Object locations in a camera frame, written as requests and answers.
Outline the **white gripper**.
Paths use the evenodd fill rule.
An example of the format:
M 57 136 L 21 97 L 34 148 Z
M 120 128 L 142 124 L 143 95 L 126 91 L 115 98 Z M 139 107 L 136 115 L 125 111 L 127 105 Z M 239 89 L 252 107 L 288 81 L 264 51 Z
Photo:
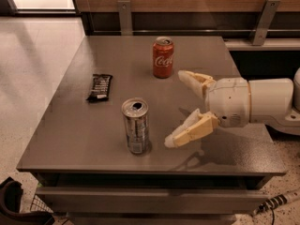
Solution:
M 224 78 L 216 82 L 209 75 L 187 70 L 179 70 L 178 77 L 197 97 L 203 98 L 206 93 L 205 105 L 209 112 L 201 113 L 199 109 L 192 112 L 165 138 L 166 147 L 177 148 L 199 140 L 218 126 L 242 128 L 249 123 L 250 95 L 245 79 Z

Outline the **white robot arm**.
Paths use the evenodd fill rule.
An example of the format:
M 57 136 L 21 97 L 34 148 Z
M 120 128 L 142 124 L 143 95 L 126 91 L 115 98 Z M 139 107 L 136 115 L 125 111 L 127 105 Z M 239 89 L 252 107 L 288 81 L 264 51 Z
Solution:
M 300 73 L 293 79 L 247 81 L 236 77 L 216 81 L 209 75 L 180 70 L 178 77 L 200 98 L 204 109 L 192 112 L 165 138 L 168 148 L 199 140 L 218 127 L 242 128 L 249 123 L 300 134 Z

